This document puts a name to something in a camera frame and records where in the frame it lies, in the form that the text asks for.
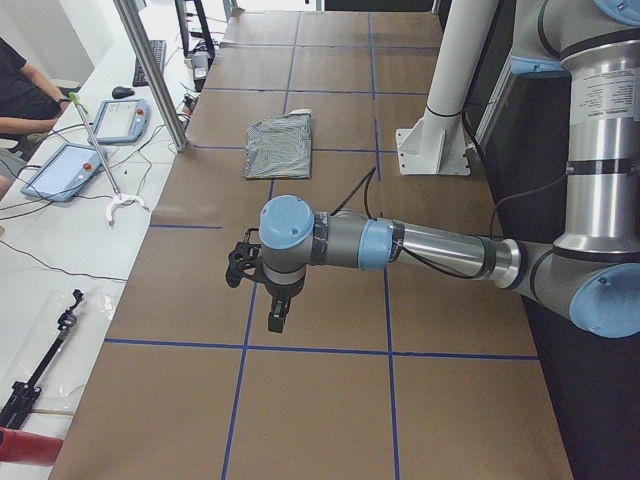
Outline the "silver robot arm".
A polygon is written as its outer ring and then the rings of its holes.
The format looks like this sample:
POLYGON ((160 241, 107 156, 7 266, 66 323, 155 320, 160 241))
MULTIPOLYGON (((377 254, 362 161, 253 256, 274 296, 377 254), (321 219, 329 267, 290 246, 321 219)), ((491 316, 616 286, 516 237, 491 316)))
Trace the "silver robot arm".
POLYGON ((276 197, 260 214, 255 268, 271 295, 270 331, 283 330, 308 266, 400 261, 491 281, 601 337, 638 332, 639 5, 521 1, 512 62, 517 74, 571 78, 563 233, 550 244, 462 235, 276 197))

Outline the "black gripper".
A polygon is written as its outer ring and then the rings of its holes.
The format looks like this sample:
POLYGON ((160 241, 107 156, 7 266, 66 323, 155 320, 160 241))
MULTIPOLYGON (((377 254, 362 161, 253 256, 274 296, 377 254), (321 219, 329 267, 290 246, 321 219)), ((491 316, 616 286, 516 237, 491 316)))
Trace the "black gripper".
POLYGON ((298 269, 283 273, 266 269, 264 274, 266 277, 265 288, 272 297, 268 315, 268 331, 282 334, 291 299, 297 296, 304 287, 306 270, 298 269))

